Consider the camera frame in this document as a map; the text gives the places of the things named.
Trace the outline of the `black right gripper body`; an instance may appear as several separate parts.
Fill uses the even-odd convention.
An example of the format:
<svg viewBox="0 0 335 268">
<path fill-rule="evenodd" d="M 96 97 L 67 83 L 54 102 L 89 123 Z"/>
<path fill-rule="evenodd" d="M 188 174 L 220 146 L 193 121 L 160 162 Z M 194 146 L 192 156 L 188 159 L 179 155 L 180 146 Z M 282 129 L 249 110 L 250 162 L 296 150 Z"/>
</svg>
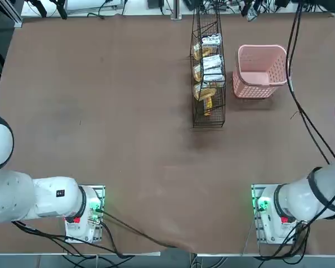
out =
<svg viewBox="0 0 335 268">
<path fill-rule="evenodd" d="M 257 1 L 255 0 L 242 0 L 240 1 L 241 12 L 257 11 Z"/>
</svg>

